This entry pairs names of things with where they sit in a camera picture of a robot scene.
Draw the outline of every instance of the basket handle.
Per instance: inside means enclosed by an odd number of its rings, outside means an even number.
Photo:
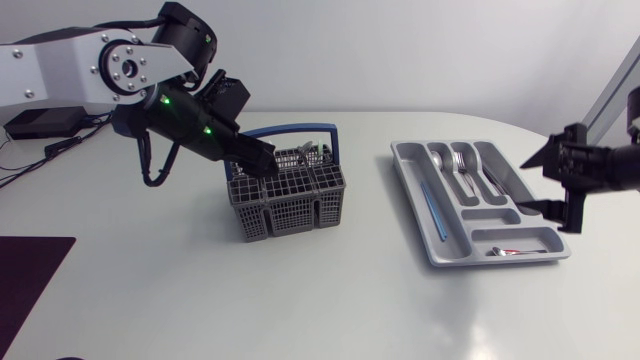
[[[263,136],[271,136],[271,135],[279,135],[279,134],[289,134],[296,132],[328,132],[331,134],[331,152],[333,155],[333,162],[336,165],[340,165],[340,147],[338,145],[338,128],[335,124],[326,124],[326,123],[299,123],[299,124],[286,124],[286,125],[276,125],[276,126],[268,126],[265,128],[249,130],[244,133],[244,135],[251,136],[254,138],[260,138]],[[227,174],[227,181],[231,181],[233,179],[233,174],[231,173],[231,164],[229,161],[224,162],[224,172]]]

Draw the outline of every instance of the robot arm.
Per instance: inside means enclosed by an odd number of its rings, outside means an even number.
[[[156,26],[150,44],[127,30]],[[219,70],[201,91],[190,93],[200,88],[216,46],[211,28],[172,2],[150,21],[36,35],[0,45],[0,53],[10,57],[0,67],[0,106],[116,105],[114,129],[137,139],[149,186],[162,184],[181,146],[213,161],[238,162],[249,175],[274,175],[273,145],[238,133],[235,119],[250,96],[242,82]],[[147,129],[174,143],[155,180],[149,177]]]
[[[538,210],[560,231],[580,233],[587,194],[640,189],[640,38],[582,123],[551,135],[547,144],[521,167],[542,166],[545,177],[559,181],[565,200],[539,200],[520,205]],[[611,149],[591,146],[627,106],[631,145]]]

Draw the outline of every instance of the gray plastic basket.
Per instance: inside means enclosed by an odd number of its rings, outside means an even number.
[[[346,187],[340,168],[338,131],[333,124],[291,124],[245,133],[253,137],[293,132],[329,132],[331,148],[323,146],[322,156],[312,147],[275,152],[279,173],[252,178],[236,163],[225,162],[229,200],[240,220],[247,241],[269,236],[310,231],[340,224]]]

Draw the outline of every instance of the gray cutlery tray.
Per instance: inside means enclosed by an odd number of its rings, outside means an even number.
[[[418,221],[429,261],[435,266],[526,263],[566,259],[571,251],[553,223],[517,202],[534,196],[513,166],[490,141],[394,141],[394,166]],[[440,171],[431,152],[442,157]],[[458,172],[454,152],[461,152],[475,194]],[[508,195],[496,190],[483,169]],[[442,241],[425,195],[430,189],[447,238]],[[493,247],[546,253],[496,256]]]

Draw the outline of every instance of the white table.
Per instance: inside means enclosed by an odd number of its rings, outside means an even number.
[[[637,192],[589,197],[583,234],[565,235],[567,260],[439,269],[389,143],[491,139],[521,164],[546,138],[443,113],[239,118],[243,130],[292,122],[338,126],[347,180],[338,227],[244,243],[222,163],[183,150],[167,182],[147,188],[135,141],[111,129],[1,190],[2,235],[78,239],[6,358],[640,356]],[[45,143],[12,144],[19,151],[1,163],[37,160]],[[157,168],[168,146],[153,145]],[[539,198],[562,198],[540,169],[522,175]]]

